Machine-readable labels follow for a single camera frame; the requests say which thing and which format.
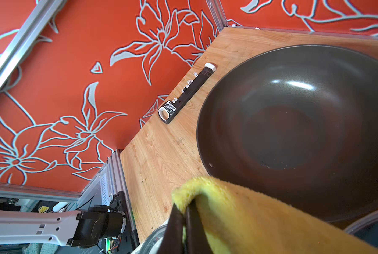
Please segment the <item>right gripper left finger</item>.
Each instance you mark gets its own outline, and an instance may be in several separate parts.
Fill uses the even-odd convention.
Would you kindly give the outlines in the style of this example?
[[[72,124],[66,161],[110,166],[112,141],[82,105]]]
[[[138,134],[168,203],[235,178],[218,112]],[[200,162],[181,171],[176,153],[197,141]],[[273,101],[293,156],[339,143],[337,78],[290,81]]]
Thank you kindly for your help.
[[[186,221],[176,204],[173,205],[167,228],[157,254],[185,254],[183,237]]]

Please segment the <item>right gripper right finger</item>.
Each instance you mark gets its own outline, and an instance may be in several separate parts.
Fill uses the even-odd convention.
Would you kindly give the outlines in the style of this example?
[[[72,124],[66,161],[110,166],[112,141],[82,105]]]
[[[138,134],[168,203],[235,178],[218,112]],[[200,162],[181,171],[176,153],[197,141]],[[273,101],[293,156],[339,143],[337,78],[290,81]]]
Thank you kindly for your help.
[[[185,253],[213,254],[208,243],[195,200],[193,200],[186,208],[185,219]]]

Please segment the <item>glass lid with white handle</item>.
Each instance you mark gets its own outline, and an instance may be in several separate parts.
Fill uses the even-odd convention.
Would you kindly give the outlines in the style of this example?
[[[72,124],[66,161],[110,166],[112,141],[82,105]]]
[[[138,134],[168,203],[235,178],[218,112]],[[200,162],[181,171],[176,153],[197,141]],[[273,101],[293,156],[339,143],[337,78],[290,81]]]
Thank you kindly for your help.
[[[139,254],[157,254],[162,244],[167,225],[162,225],[154,230],[144,241],[139,250]]]

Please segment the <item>yellow microfiber cloth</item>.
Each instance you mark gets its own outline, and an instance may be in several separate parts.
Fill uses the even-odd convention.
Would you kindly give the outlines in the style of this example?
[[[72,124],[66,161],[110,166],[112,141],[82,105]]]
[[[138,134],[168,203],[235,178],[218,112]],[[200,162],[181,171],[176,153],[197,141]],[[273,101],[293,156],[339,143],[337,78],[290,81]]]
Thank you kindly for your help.
[[[377,254],[378,249],[299,209],[210,176],[172,192],[184,213],[195,202],[215,254]]]

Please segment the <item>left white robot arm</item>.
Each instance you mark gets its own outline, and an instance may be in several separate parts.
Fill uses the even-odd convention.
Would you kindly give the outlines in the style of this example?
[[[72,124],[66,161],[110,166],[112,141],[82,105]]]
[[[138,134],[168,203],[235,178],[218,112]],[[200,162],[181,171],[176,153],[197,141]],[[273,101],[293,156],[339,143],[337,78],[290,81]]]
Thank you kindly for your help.
[[[0,245],[49,243],[90,248],[102,238],[115,238],[125,228],[125,216],[101,206],[63,213],[0,210]]]

